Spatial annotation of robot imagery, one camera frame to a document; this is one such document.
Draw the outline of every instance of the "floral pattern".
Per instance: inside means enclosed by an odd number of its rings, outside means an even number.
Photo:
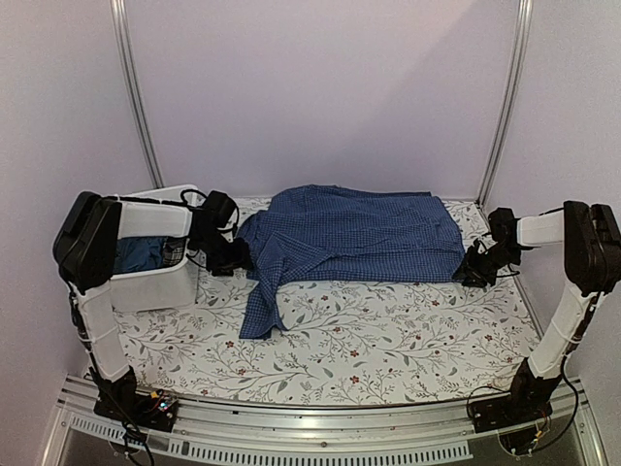
[[[242,219],[268,199],[239,201]],[[487,229],[473,203],[445,202],[468,246]],[[505,388],[537,344],[511,278],[457,283],[289,283],[278,292],[287,332],[240,340],[248,294],[238,271],[202,271],[196,304],[115,312],[141,384],[192,395],[299,405],[371,405],[463,398]]]

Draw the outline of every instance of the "vertical metal pole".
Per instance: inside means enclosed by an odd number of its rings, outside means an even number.
[[[485,168],[483,182],[478,190],[476,202],[478,205],[485,207],[489,200],[489,195],[494,184],[494,179],[498,171],[498,166],[505,146],[507,138],[507,130],[511,113],[513,112],[513,104],[517,95],[517,87],[519,85],[520,76],[522,74],[522,65],[526,54],[526,45],[528,43],[528,34],[531,27],[531,13],[533,10],[533,0],[520,0],[520,6],[517,15],[517,25],[515,28],[515,41],[513,42],[513,54],[511,57],[511,65],[509,68],[507,87],[505,89],[505,99],[501,109],[501,114],[496,127],[494,143]]]
[[[118,44],[118,54],[120,64],[125,77],[127,86],[127,94],[132,108],[132,114],[136,122],[136,129],[145,155],[145,163],[147,164],[148,174],[151,178],[153,187],[164,187],[164,179],[155,156],[153,141],[148,131],[147,116],[143,105],[143,97],[138,86],[138,76],[136,74],[136,64],[134,63],[134,55],[129,37],[129,26],[127,24],[127,13],[125,11],[124,0],[111,0],[113,9],[114,32],[116,34],[116,42]]]

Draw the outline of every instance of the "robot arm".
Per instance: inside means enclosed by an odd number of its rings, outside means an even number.
[[[521,251],[564,244],[566,284],[556,313],[537,348],[522,361],[509,395],[471,404],[477,432],[551,414],[549,400],[564,365],[605,297],[621,280],[621,234],[609,206],[567,201],[541,216],[515,218],[511,209],[489,216],[496,244],[466,253],[455,279],[466,286],[494,284],[501,268],[519,265]]]
[[[170,432],[177,414],[175,397],[163,390],[150,396],[136,393],[136,376],[118,338],[110,283],[116,242],[128,237],[189,238],[189,247],[205,252],[207,268],[215,275],[249,268],[251,262],[246,243],[222,237],[222,228],[237,209],[226,194],[213,191],[194,207],[184,199],[155,199],[156,192],[149,197],[81,193],[56,237],[53,255],[69,286],[72,321],[99,387],[95,414]]]

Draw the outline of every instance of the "light purple wall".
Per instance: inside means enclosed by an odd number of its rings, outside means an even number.
[[[568,199],[612,206],[621,221],[621,4],[537,1],[490,209],[536,215]],[[542,323],[563,289],[562,249],[528,253],[523,280]],[[621,464],[621,285],[572,359],[610,464]]]
[[[511,0],[136,0],[167,183],[304,183],[475,198],[507,78]]]
[[[32,466],[65,374],[85,363],[52,241],[81,190],[149,179],[109,2],[5,2],[0,49],[0,463]]]

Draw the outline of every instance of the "plaid shirt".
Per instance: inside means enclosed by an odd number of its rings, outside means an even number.
[[[376,194],[302,186],[277,195],[238,237],[250,246],[259,284],[250,293],[241,338],[286,330],[278,287],[300,281],[452,281],[464,256],[459,227],[429,193]]]

